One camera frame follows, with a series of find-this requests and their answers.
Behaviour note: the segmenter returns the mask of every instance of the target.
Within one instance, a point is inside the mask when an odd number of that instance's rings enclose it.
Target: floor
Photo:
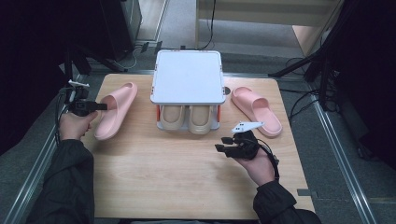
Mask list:
[[[162,41],[163,48],[194,47],[194,0],[144,0],[140,4],[143,22],[139,44],[149,42],[155,46]],[[201,47],[208,43],[210,20],[201,20],[200,27]],[[213,38],[207,49],[222,53],[225,72],[244,77],[264,77],[263,74],[275,72],[304,57],[291,27],[273,24],[215,21]],[[129,66],[130,71],[152,70],[155,61],[152,51],[150,48],[146,54],[136,52],[119,64]],[[95,76],[88,77],[88,80],[94,97],[101,85],[101,78],[109,72],[96,63],[92,63],[92,68]],[[301,69],[295,71],[296,74],[302,72]],[[308,91],[316,88],[315,83],[307,85],[296,74],[278,80],[287,111],[301,96],[287,90]],[[300,104],[309,104],[314,98],[304,98]],[[23,202],[23,199],[17,198],[18,195],[28,198],[36,196],[37,190],[32,190],[34,184],[23,185],[30,176],[30,170],[22,167],[46,165],[35,162],[37,157],[48,156],[48,153],[42,155],[40,150],[42,146],[53,144],[48,138],[51,129],[43,131],[42,127],[51,127],[52,122],[52,110],[49,108],[34,125],[39,131],[32,129],[18,146],[0,157],[0,176],[3,177],[0,184],[3,190],[7,190],[1,191],[2,210],[9,210],[16,200]],[[319,106],[314,105],[296,116],[291,125],[311,197],[323,223],[396,223],[396,172],[381,161],[364,161],[359,157],[339,114],[323,113]],[[23,165],[16,166],[16,161]],[[5,223],[19,223],[14,220],[23,220],[26,215],[21,215],[18,209],[28,211],[29,206],[31,203],[23,203],[7,215],[2,212],[0,220],[8,216],[15,219],[9,218]],[[95,220],[99,224],[118,222],[117,219]]]

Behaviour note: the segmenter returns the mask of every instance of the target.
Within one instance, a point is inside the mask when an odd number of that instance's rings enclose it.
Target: black fabric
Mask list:
[[[262,224],[319,224],[316,214],[305,210],[296,210],[294,197],[277,181],[257,188],[253,209]]]
[[[64,140],[26,223],[89,224],[93,214],[93,156],[80,141]]]

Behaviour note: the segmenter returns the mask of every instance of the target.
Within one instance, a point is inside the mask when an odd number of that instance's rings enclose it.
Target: black sleeve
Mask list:
[[[26,223],[93,223],[93,156],[78,140],[63,140]]]
[[[253,209],[262,224],[301,224],[303,223],[294,209],[294,197],[277,181],[257,188]]]

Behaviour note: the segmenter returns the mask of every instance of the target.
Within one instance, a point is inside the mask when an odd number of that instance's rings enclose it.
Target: beige slipper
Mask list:
[[[165,130],[178,130],[184,122],[184,105],[162,105],[160,122]]]
[[[191,105],[189,131],[196,134],[206,134],[212,127],[212,106]]]

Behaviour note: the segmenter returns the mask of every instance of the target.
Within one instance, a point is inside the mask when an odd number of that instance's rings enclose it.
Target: person's left hand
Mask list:
[[[91,128],[90,122],[93,121],[97,116],[97,111],[92,112],[86,117],[80,117],[70,112],[62,114],[59,128],[61,140],[80,140],[81,136],[83,136],[85,132]]]

